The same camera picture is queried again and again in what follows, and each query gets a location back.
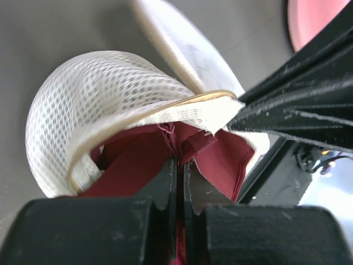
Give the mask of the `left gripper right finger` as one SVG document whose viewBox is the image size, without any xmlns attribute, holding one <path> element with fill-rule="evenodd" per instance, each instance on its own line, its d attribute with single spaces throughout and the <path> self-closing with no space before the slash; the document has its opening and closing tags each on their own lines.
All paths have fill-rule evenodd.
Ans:
<svg viewBox="0 0 353 265">
<path fill-rule="evenodd" d="M 333 215 L 311 206 L 247 206 L 230 201 L 197 204 L 188 163 L 184 173 L 187 264 L 351 264 L 343 231 Z"/>
</svg>

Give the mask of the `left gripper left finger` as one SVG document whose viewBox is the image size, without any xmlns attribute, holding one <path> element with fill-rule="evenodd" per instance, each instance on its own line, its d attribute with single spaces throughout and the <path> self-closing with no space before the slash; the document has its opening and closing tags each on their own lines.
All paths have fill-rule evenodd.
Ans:
<svg viewBox="0 0 353 265">
<path fill-rule="evenodd" d="M 2 264 L 171 264 L 176 251 L 177 163 L 131 197 L 28 202 L 1 247 Z"/>
</svg>

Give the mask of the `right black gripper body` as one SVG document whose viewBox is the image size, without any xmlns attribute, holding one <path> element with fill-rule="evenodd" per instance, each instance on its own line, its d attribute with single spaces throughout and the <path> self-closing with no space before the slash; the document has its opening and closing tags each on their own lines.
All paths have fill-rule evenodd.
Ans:
<svg viewBox="0 0 353 265">
<path fill-rule="evenodd" d="M 231 130 L 352 151 L 352 4 L 240 100 Z"/>
</svg>

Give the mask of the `dark red bra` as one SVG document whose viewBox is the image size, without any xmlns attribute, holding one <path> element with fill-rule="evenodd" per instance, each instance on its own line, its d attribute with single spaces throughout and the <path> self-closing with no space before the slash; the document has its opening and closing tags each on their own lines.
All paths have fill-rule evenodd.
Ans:
<svg viewBox="0 0 353 265">
<path fill-rule="evenodd" d="M 206 135 L 182 122 L 132 128 L 106 140 L 102 153 L 97 148 L 91 151 L 93 164 L 104 172 L 93 184 L 80 189 L 78 196 L 132 196 L 159 173 L 169 157 L 174 157 L 177 169 L 194 160 L 202 176 L 234 202 L 254 155 L 242 137 L 224 130 Z"/>
</svg>

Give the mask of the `pink two-tier side table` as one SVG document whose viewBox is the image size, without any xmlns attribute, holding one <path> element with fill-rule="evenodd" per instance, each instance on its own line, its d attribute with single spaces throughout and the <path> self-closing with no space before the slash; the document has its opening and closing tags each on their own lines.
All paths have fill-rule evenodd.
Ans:
<svg viewBox="0 0 353 265">
<path fill-rule="evenodd" d="M 298 52 L 308 44 L 349 2 L 349 0 L 287 1 L 288 32 L 294 51 Z"/>
</svg>

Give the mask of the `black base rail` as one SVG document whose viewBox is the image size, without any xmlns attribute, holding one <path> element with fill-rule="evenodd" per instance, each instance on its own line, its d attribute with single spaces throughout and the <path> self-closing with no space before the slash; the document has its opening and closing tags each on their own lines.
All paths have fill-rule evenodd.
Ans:
<svg viewBox="0 0 353 265">
<path fill-rule="evenodd" d="M 245 179 L 237 203 L 298 205 L 307 190 L 352 152 L 278 139 Z"/>
</svg>

